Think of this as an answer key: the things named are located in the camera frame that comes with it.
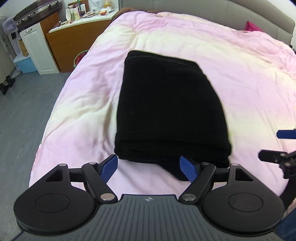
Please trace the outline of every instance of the pink pillow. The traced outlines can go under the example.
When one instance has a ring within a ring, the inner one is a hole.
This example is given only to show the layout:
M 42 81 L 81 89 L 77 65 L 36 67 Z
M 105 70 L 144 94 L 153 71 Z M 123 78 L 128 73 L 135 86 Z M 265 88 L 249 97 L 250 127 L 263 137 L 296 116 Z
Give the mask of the pink pillow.
M 263 32 L 262 29 L 260 29 L 255 24 L 251 23 L 250 21 L 247 21 L 246 27 L 244 28 L 246 31 L 260 31 Z

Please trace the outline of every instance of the white cabinet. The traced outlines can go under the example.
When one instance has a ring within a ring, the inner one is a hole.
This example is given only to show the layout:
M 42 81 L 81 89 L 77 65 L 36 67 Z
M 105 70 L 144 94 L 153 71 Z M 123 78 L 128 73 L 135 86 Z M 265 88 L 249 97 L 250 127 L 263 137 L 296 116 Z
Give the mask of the white cabinet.
M 39 74 L 59 73 L 40 23 L 23 30 L 20 36 Z

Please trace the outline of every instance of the blue plastic box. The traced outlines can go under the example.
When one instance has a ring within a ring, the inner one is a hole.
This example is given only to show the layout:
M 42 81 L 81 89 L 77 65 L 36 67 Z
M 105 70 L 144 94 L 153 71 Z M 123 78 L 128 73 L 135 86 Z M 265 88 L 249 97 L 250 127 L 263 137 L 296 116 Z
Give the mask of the blue plastic box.
M 22 53 L 19 53 L 14 61 L 13 61 L 19 68 L 20 70 L 26 74 L 26 73 L 32 73 L 32 72 L 36 72 L 37 69 L 30 57 L 30 55 L 28 55 L 27 57 L 23 56 Z

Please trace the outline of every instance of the round black pad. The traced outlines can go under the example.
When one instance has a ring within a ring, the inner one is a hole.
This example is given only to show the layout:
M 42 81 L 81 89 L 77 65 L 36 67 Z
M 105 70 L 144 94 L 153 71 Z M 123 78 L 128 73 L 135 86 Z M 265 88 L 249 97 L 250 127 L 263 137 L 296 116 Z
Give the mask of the round black pad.
M 84 224 L 94 213 L 90 194 L 68 181 L 39 180 L 14 204 L 19 226 L 33 234 L 54 235 Z
M 257 178 L 244 171 L 250 178 L 243 176 L 243 180 L 236 180 L 239 175 L 231 167 L 227 185 L 209 192 L 202 201 L 204 214 L 217 227 L 239 235 L 272 231 L 284 214 L 283 202 Z
M 261 198 L 250 193 L 236 193 L 229 197 L 229 205 L 237 211 L 255 212 L 263 206 Z
M 70 199 L 58 193 L 45 194 L 35 201 L 35 206 L 45 213 L 57 213 L 66 209 L 70 204 Z

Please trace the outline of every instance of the gray floor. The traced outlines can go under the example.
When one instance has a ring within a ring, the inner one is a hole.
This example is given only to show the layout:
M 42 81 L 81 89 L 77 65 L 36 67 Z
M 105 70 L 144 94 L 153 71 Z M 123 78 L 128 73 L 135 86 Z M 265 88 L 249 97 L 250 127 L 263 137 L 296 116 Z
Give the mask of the gray floor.
M 54 103 L 70 73 L 21 74 L 0 93 L 0 240 L 20 231 L 13 214 L 16 198 L 29 185 L 30 172 Z

